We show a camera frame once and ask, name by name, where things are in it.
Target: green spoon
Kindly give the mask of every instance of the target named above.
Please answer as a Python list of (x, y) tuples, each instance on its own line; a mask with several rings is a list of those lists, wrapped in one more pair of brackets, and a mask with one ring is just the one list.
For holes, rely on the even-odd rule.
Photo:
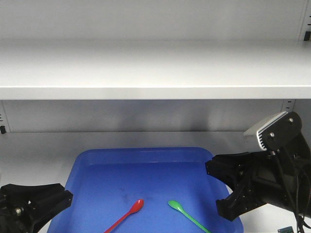
[(204, 226), (202, 226), (197, 220), (195, 220), (193, 217), (187, 214), (186, 211), (184, 211), (183, 207), (181, 206), (180, 203), (178, 203), (175, 200), (170, 200), (167, 202), (170, 207), (173, 209), (178, 210), (181, 212), (184, 216), (186, 216), (188, 219), (190, 219), (195, 225), (197, 225), (199, 228), (201, 228), (204, 232), (206, 233), (211, 233), (208, 229), (206, 229)]

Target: blue tray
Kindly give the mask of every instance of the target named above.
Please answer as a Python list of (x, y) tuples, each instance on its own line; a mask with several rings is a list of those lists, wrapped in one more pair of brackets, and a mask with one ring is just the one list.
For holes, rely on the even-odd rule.
[(212, 233), (242, 233), (239, 218), (230, 222), (217, 214), (215, 201), (227, 197), (226, 186), (208, 176), (202, 148), (88, 150), (76, 159), (66, 189), (72, 206), (57, 217), (48, 233), (103, 233), (138, 199), (144, 207), (113, 233), (202, 233), (168, 200)]

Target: white cabinet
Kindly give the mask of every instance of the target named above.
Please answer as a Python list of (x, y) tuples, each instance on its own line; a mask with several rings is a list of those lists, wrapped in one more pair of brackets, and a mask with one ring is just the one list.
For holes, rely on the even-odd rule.
[[(242, 152), (286, 106), (311, 144), (310, 24), (309, 0), (0, 1), (1, 185), (65, 184), (87, 149)], [(295, 225), (269, 205), (241, 218)]]

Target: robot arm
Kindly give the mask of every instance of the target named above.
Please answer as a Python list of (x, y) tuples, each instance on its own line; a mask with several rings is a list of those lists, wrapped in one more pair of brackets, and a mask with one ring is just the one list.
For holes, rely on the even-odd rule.
[(216, 201), (220, 216), (232, 221), (269, 203), (292, 211), (303, 232), (303, 217), (311, 217), (311, 153), (301, 126), (295, 112), (273, 115), (244, 133), (249, 152), (206, 162), (207, 173), (233, 190)]

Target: screw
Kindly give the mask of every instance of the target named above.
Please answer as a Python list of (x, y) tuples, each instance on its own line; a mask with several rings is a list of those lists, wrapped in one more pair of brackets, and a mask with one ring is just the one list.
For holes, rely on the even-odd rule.
[(15, 208), (14, 211), (16, 213), (16, 216), (19, 217), (19, 216), (21, 216), (23, 209), (22, 208)]

